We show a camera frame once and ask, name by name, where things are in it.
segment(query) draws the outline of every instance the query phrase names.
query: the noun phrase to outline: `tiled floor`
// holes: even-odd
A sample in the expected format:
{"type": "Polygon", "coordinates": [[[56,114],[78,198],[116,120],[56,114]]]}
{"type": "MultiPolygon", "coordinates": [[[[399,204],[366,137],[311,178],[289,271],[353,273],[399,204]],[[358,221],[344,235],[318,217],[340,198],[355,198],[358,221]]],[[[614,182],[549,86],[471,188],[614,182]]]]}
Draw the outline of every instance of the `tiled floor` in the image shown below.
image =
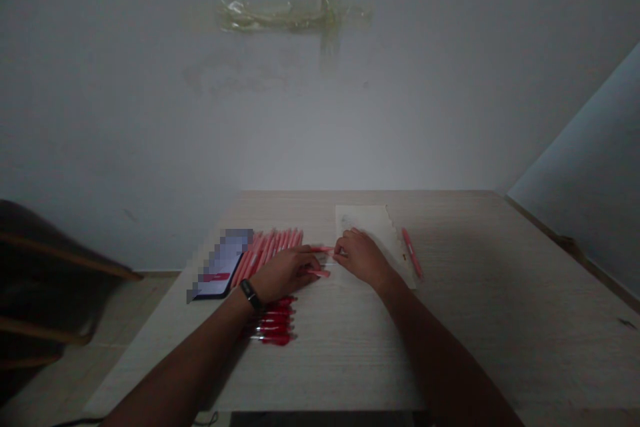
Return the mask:
{"type": "Polygon", "coordinates": [[[0,411],[0,425],[48,427],[82,417],[82,409],[147,321],[177,273],[126,282],[106,305],[92,341],[67,346],[0,411]]]}

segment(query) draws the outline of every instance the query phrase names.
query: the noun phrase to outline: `clear tape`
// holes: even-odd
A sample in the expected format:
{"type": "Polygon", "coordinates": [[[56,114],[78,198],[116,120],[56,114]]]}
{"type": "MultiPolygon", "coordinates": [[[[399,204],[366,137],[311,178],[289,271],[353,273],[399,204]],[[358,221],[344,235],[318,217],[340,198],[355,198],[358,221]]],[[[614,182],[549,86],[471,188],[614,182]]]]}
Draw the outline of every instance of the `clear tape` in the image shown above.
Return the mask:
{"type": "Polygon", "coordinates": [[[344,6],[341,0],[289,0],[279,7],[256,7],[249,0],[222,0],[216,8],[218,26],[224,31],[320,32],[321,52],[328,54],[337,50],[342,24],[368,27],[372,18],[372,10],[344,6]]]}

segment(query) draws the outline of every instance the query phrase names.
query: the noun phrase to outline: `right hand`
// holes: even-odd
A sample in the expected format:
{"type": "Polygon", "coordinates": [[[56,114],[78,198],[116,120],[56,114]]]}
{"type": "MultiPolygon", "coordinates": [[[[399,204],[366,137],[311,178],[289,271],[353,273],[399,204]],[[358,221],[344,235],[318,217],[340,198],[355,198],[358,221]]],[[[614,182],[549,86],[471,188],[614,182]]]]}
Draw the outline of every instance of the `right hand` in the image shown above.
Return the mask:
{"type": "Polygon", "coordinates": [[[343,232],[335,243],[333,258],[374,290],[378,290],[395,274],[375,242],[357,228],[343,232]]]}

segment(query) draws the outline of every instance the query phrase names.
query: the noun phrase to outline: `white paper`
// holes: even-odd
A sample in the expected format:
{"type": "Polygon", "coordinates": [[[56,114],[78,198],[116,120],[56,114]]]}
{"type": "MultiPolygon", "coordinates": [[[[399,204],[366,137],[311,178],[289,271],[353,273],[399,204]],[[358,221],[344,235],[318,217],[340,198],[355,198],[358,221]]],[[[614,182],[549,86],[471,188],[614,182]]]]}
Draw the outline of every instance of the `white paper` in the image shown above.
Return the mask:
{"type": "MultiPolygon", "coordinates": [[[[345,230],[356,227],[366,232],[386,257],[407,286],[415,289],[415,281],[397,230],[389,218],[386,205],[336,205],[335,235],[340,238],[345,230]]],[[[364,283],[344,268],[332,269],[335,282],[347,288],[362,288],[364,283]]]]}

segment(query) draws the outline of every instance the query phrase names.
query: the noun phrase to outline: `table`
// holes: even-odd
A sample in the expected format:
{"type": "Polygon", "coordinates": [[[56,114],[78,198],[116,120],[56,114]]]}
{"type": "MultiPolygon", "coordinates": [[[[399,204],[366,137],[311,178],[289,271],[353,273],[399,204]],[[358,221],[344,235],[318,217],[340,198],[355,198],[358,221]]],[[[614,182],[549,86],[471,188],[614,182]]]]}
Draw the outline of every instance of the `table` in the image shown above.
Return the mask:
{"type": "MultiPolygon", "coordinates": [[[[163,298],[86,411],[106,414],[219,301],[187,304],[221,228],[299,227],[335,242],[334,205],[388,205],[425,272],[416,294],[518,410],[640,407],[640,316],[489,191],[245,191],[163,298]]],[[[287,347],[250,344],[215,408],[419,410],[407,357],[373,293],[299,292],[287,347]]]]}

